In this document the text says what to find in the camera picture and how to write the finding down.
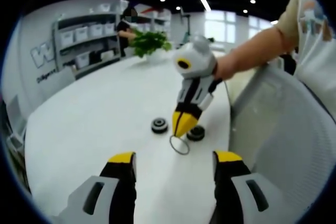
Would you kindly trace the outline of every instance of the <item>window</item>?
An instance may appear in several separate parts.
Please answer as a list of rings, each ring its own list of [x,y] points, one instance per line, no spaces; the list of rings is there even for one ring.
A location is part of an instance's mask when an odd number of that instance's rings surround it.
[[[257,18],[257,17],[252,17],[252,16],[248,17],[248,25],[249,25],[249,30],[248,30],[249,39],[255,36],[258,32],[268,29],[273,26],[270,21]]]
[[[217,42],[225,42],[225,23],[207,20],[204,33],[206,38],[214,38]]]
[[[251,27],[258,27],[258,18],[248,16],[248,25]]]
[[[222,10],[205,12],[204,36],[216,42],[236,42],[236,13]]]
[[[224,21],[225,20],[224,12],[221,10],[211,10],[210,12],[205,12],[205,19]]]
[[[256,28],[250,28],[248,30],[248,38],[251,39],[252,37],[254,37],[259,31],[259,29]]]
[[[234,24],[226,24],[226,42],[236,42],[236,26]]]
[[[270,21],[263,20],[263,19],[259,20],[259,28],[261,30],[265,30],[265,29],[268,29],[268,28],[271,28],[271,27],[272,27],[272,24],[271,24]]]

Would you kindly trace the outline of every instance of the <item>storage box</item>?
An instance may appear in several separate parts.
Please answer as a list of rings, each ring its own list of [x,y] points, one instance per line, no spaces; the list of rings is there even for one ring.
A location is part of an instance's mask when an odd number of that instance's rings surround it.
[[[66,31],[64,33],[61,33],[60,39],[62,47],[72,45],[74,43],[74,31]]]
[[[101,37],[103,35],[103,26],[102,24],[90,26],[90,36],[91,37]]]
[[[75,39],[76,42],[81,42],[87,40],[88,36],[88,27],[80,27],[75,30]]]
[[[90,63],[89,58],[90,52],[85,52],[83,54],[77,55],[75,58],[76,68],[81,69],[87,67]]]
[[[151,31],[151,24],[144,24],[144,31]]]
[[[137,27],[138,31],[144,31],[143,29],[143,24],[138,24],[138,27]]]
[[[102,61],[112,60],[114,58],[113,50],[102,52],[100,58]]]
[[[105,24],[104,25],[104,33],[105,33],[105,35],[114,35],[116,33],[114,23]]]

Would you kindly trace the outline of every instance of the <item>white table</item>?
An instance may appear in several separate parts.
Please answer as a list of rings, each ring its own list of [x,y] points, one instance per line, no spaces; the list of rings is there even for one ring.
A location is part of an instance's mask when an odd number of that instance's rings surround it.
[[[58,92],[29,118],[26,169],[37,206],[58,215],[68,196],[92,175],[99,175],[117,154],[137,154],[134,223],[205,224],[214,207],[212,151],[227,150],[229,102],[225,86],[200,124],[206,137],[191,143],[188,156],[169,145],[171,118],[182,77],[171,57],[149,64],[139,58],[105,67]],[[154,118],[164,117],[170,131],[155,135]]]

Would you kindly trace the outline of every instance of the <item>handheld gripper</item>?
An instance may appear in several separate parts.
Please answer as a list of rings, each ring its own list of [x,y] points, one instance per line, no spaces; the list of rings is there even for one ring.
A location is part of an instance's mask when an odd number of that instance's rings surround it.
[[[193,37],[180,48],[174,56],[174,64],[183,81],[173,113],[173,135],[181,137],[196,126],[222,80],[215,80],[213,76],[217,61],[208,39],[203,36]]]

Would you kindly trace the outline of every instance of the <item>black tape roll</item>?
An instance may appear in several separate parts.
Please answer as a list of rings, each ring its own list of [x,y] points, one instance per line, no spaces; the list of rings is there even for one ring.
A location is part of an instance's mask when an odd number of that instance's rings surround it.
[[[205,129],[200,125],[193,127],[187,133],[187,139],[194,142],[201,141],[204,138],[204,136],[205,136]]]
[[[168,123],[163,118],[156,118],[152,121],[151,127],[155,134],[163,134],[168,130]]]

